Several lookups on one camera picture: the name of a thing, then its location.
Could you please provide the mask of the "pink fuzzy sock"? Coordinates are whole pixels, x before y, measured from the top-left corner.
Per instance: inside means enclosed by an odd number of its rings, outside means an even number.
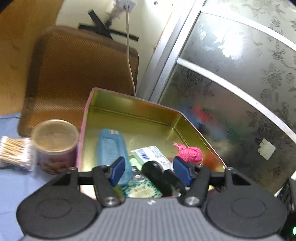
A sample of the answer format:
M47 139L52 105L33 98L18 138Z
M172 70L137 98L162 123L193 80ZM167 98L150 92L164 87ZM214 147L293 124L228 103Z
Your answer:
M174 143L175 148L177 148L177 157L180 157L187 163L192 163L194 165L199 165L203 162L203 153L198 147L186 147L185 145Z

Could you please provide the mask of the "black cylindrical object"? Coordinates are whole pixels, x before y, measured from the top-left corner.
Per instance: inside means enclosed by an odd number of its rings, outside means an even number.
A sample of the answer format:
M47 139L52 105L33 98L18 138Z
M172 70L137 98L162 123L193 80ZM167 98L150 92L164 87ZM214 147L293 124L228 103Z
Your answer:
M142 173L162 193L162 197L178 197L186 189L171 169L164 170L156 161L148 161L142 166Z

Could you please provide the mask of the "green patterned packet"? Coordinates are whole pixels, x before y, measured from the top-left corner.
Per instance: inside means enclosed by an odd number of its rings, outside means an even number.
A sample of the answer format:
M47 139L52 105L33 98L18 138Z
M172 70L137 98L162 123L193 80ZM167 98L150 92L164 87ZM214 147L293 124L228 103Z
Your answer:
M135 171L126 185L117 185L113 189L120 198L160 198L160 192L155 185L140 171Z

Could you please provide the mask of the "white blue-printed packet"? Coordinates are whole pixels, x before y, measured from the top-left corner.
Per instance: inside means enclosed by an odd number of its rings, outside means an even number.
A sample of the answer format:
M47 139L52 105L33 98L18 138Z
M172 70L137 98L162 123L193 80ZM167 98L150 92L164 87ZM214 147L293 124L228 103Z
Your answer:
M156 161L161 165L163 170L173 170L173 163L171 163L156 146L131 150L130 153L135 157L141 166L148 161Z

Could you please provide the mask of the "round tin can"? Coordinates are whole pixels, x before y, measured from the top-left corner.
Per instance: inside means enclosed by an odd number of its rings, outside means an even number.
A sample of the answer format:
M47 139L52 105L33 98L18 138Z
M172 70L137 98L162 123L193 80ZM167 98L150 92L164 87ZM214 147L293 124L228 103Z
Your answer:
M31 131L40 168L57 175L76 166L79 130L65 120L46 120Z

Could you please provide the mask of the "pink rectangular tin box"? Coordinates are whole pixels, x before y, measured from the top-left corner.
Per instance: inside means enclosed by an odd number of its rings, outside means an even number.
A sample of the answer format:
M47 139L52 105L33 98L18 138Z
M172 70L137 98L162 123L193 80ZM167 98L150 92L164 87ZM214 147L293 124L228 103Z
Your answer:
M96 146L104 128L121 132L128 151L156 146L169 160L174 143L201 149L203 164L222 172L225 163L201 132L181 112L129 95L93 88L86 102L77 148L79 171L97 165Z

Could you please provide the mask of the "blue tablecloth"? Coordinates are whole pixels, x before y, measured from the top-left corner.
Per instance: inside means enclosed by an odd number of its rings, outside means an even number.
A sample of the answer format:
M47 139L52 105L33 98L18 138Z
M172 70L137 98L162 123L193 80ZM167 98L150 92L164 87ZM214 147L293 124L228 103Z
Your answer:
M1 115L1 137L19 138L17 124L20 120L20 113ZM72 164L76 166L77 151L74 149L69 154L70 161L66 161L65 168ZM49 156L61 162L64 156ZM20 240L23 233L16 220L16 209L18 205L29 195L56 176L53 171L43 171L40 167L45 153L37 153L37 165L33 171L26 171L15 166L1 168L1 240Z

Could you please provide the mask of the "pack of cotton swabs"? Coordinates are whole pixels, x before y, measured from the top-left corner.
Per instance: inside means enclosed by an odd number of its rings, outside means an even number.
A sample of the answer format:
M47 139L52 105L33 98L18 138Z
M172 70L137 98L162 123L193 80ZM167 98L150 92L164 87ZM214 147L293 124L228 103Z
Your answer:
M1 137L1 168L16 166L33 171L36 165L36 149L30 138Z

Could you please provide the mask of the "frosted glass sliding door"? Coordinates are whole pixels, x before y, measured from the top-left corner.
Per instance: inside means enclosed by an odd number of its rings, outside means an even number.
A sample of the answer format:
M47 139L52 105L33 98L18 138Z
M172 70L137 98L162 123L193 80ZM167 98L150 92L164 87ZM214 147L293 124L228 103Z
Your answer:
M277 194L295 174L295 1L144 1L159 38L140 98L182 112Z

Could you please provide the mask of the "white power strip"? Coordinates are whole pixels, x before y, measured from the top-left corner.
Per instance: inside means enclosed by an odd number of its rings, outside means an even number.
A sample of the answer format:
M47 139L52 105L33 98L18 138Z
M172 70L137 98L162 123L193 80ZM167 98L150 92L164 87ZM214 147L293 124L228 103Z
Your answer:
M105 24L110 26L114 18L120 18L121 15L126 12L128 12L128 14L131 13L136 5L137 1L132 0L109 1L109 4L105 10L106 14L108 15L108 19Z

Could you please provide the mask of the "wood-pattern board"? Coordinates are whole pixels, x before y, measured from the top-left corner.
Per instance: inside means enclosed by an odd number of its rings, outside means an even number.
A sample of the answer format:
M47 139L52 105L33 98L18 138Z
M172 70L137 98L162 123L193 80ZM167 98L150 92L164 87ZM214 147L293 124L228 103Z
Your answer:
M56 21L62 1L12 1L1 12L1 114L22 109L37 37Z

